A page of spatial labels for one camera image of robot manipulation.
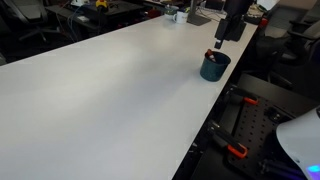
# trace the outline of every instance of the yellow object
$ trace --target yellow object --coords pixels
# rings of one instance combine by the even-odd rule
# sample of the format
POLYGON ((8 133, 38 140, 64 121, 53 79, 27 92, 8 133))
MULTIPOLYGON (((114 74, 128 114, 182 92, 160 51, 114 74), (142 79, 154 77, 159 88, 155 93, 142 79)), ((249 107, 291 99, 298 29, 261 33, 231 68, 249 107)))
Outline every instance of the yellow object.
POLYGON ((96 1, 96 7, 99 7, 99 6, 103 6, 103 7, 107 8, 108 3, 107 3, 106 0, 97 0, 96 1))

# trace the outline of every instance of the dark blue cup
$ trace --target dark blue cup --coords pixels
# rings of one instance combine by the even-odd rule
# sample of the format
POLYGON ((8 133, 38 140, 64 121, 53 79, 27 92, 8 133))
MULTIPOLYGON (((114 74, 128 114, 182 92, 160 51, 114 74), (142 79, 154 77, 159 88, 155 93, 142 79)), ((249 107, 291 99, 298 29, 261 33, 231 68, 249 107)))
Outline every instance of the dark blue cup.
POLYGON ((216 62, 213 62, 207 53, 204 56, 205 57, 201 66, 200 75, 208 81, 219 81, 231 62, 230 58, 223 53, 213 52, 213 56, 216 60, 216 62))

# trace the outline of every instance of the blue light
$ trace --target blue light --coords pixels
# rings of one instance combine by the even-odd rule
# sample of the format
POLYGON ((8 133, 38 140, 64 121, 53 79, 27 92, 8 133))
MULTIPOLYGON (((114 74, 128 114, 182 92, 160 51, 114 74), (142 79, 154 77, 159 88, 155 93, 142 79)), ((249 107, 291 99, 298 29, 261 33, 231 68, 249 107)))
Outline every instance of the blue light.
POLYGON ((310 172, 320 172, 320 166, 310 166, 308 167, 308 171, 310 172))

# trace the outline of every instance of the white table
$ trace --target white table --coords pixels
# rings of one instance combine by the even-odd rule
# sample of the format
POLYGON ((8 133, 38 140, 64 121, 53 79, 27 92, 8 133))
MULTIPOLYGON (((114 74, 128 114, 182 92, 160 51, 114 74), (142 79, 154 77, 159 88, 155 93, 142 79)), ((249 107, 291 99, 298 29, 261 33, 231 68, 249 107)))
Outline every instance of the white table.
POLYGON ((256 29, 212 83, 217 25, 162 16, 2 66, 1 180, 171 179, 256 29))

